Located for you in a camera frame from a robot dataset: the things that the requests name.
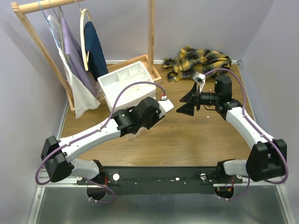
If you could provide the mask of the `white drawer organizer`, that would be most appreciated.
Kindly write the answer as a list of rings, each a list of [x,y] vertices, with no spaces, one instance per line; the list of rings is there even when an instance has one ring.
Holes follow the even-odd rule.
[[[125,87],[144,81],[152,83],[153,79],[142,62],[130,64],[98,78],[109,110],[112,110],[116,98]],[[156,90],[157,87],[152,84],[143,83],[131,86],[121,95],[115,110],[136,106],[146,97],[156,99]]]

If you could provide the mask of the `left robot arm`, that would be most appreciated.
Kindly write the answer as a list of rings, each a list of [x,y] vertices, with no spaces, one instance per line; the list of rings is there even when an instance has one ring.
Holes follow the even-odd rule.
[[[41,152],[41,165],[47,171],[49,182],[80,176],[93,184],[101,183],[104,176],[99,162],[81,160],[78,156],[106,141],[137,134],[142,128],[151,129],[172,108],[169,100],[147,97],[136,106],[114,111],[101,123],[78,134],[59,140],[48,137]]]

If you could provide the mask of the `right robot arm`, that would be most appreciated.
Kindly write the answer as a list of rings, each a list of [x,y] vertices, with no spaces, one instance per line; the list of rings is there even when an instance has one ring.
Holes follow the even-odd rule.
[[[231,159],[217,164],[215,178],[227,182],[233,175],[251,180],[269,181],[271,178],[287,176],[287,145],[282,139],[276,140],[257,125],[248,115],[243,105],[232,98],[232,81],[228,76],[216,77],[214,91],[203,92],[205,75],[196,73],[192,89],[180,101],[184,103],[178,113],[193,116],[201,106],[214,106],[221,117],[230,123],[245,139],[251,149],[248,159]]]

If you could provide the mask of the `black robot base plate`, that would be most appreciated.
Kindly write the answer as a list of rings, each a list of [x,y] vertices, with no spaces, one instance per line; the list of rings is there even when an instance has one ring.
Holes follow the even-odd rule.
[[[213,194],[214,188],[242,184],[236,176],[218,175],[216,167],[105,166],[108,187],[117,195]]]

